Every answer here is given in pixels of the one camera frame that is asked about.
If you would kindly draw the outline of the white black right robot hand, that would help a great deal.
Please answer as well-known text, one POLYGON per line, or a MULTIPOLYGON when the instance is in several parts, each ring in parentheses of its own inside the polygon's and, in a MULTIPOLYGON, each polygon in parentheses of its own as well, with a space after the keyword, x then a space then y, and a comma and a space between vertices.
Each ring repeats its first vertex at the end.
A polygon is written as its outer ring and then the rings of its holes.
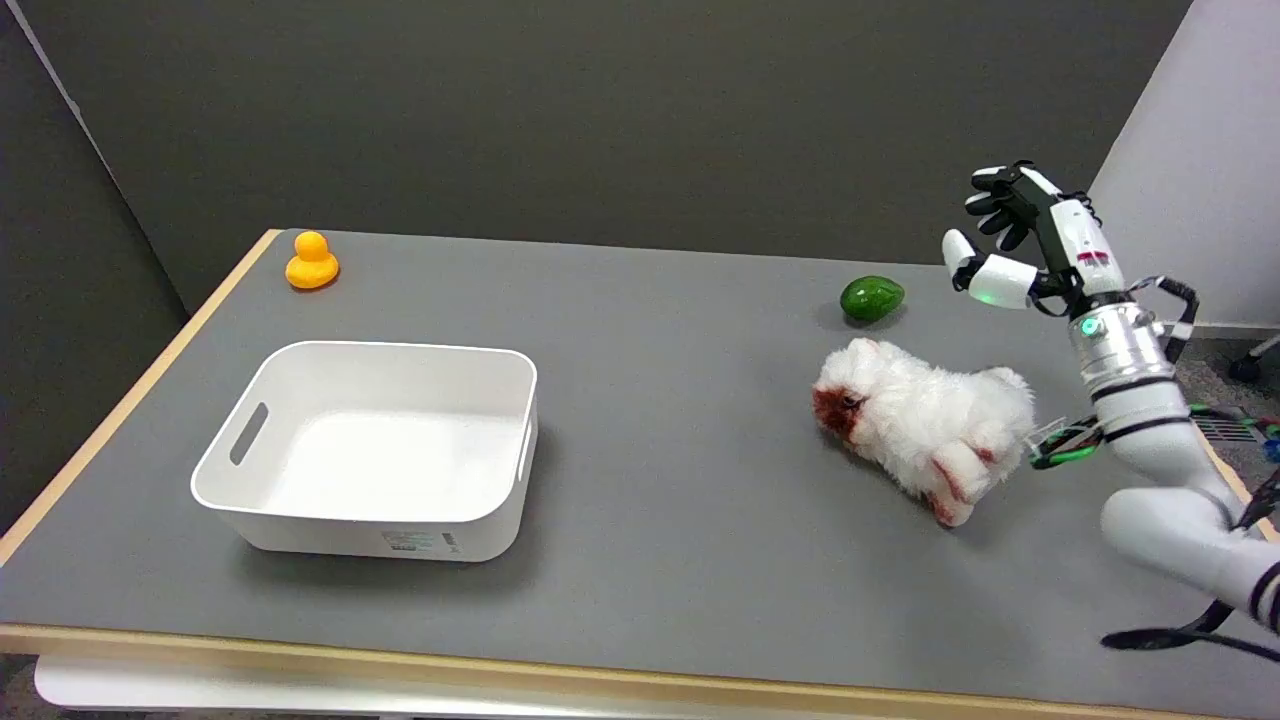
POLYGON ((1030 161, 989 167, 972 174, 975 193, 968 214, 982 234, 996 238, 982 252, 960 229, 941 247, 952 287, 993 307, 1036 307, 1060 299, 1060 316, 1078 318, 1097 307, 1130 301, 1132 293, 1105 238, 1091 199, 1068 193, 1030 161))

